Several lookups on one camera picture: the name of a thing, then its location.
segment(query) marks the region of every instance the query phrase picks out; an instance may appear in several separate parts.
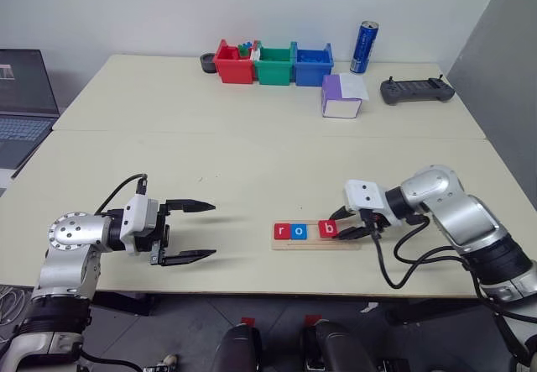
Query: green bin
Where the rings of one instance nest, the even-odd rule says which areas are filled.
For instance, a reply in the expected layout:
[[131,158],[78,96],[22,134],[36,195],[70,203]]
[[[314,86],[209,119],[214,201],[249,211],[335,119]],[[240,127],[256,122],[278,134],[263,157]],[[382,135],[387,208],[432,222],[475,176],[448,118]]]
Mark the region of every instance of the green bin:
[[254,58],[260,84],[289,85],[293,74],[291,46],[288,49],[268,49],[260,43]]

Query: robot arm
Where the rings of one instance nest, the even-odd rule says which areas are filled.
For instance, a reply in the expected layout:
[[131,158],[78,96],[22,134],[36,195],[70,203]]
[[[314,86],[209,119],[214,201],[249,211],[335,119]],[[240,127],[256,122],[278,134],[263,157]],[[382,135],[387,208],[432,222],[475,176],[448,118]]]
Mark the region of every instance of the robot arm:
[[[103,212],[115,193],[136,178],[136,194],[127,205]],[[70,212],[50,225],[49,248],[29,308],[2,348],[8,348],[2,372],[35,366],[44,370],[44,365],[54,365],[54,371],[82,370],[74,362],[83,354],[81,334],[91,321],[90,303],[101,274],[103,253],[151,252],[150,264],[167,266],[189,264],[216,252],[190,250],[166,256],[169,226],[165,219],[170,211],[200,212],[215,207],[196,200],[167,200],[159,205],[145,195],[146,185],[146,175],[128,178],[95,215]]]
[[384,227],[401,225],[402,219],[408,222],[416,213],[430,212],[465,268],[491,298],[509,349],[519,362],[529,365],[537,351],[537,329],[528,322],[537,321],[537,264],[478,198],[464,192],[453,170],[431,165],[388,191],[374,182],[350,180],[345,200],[346,206],[331,218],[359,212],[365,227],[341,231],[341,238],[373,236]]

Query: laptop keyboard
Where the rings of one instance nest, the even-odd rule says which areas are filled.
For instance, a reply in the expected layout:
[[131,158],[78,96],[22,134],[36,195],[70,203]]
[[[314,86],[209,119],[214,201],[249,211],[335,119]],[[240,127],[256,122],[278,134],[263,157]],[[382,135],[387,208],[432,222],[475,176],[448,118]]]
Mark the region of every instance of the laptop keyboard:
[[35,141],[48,127],[50,127],[50,121],[0,118],[0,139]]

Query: laptop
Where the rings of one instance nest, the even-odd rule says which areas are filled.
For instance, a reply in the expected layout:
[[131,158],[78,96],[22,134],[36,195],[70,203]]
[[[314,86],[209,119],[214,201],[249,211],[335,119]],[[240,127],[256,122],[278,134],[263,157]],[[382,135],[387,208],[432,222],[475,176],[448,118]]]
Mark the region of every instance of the laptop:
[[0,49],[0,168],[17,169],[59,116],[41,52]]

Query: blue bin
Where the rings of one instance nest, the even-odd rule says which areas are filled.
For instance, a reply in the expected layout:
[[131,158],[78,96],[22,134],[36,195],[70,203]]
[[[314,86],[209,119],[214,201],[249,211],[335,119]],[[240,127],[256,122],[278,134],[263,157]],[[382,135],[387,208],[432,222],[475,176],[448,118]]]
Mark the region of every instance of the blue bin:
[[323,50],[301,50],[291,42],[293,75],[298,86],[322,86],[323,76],[330,75],[334,60],[330,43]]

